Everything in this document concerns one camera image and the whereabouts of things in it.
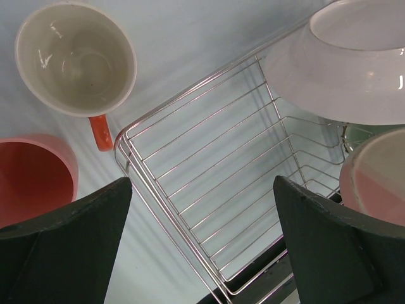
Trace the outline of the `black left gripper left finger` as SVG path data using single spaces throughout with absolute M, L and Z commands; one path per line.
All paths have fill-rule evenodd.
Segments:
M 122 177 L 1 229 L 1 303 L 103 303 L 132 199 Z

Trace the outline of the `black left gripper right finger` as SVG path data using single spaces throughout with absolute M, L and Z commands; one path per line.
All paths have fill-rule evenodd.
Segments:
M 301 303 L 404 303 L 404 227 L 283 176 L 273 192 Z

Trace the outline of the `pink and cream plate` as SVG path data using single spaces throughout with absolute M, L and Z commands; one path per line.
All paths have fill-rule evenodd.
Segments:
M 404 225 L 404 128 L 375 135 L 345 160 L 339 177 L 344 206 Z

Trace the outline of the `pink plastic cup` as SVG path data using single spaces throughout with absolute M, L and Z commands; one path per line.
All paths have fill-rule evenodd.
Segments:
M 71 147 L 49 134 L 1 139 L 1 228 L 76 200 L 78 163 Z

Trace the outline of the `green ceramic bowl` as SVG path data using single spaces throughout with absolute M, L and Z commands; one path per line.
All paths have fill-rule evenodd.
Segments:
M 359 125 L 349 123 L 343 127 L 342 144 L 345 151 L 351 153 L 369 138 L 400 128 L 404 128 L 404 125 Z

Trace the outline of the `white deep plate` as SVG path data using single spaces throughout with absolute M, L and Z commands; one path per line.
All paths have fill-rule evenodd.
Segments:
M 404 2 L 336 1 L 266 57 L 267 83 L 320 117 L 404 123 Z

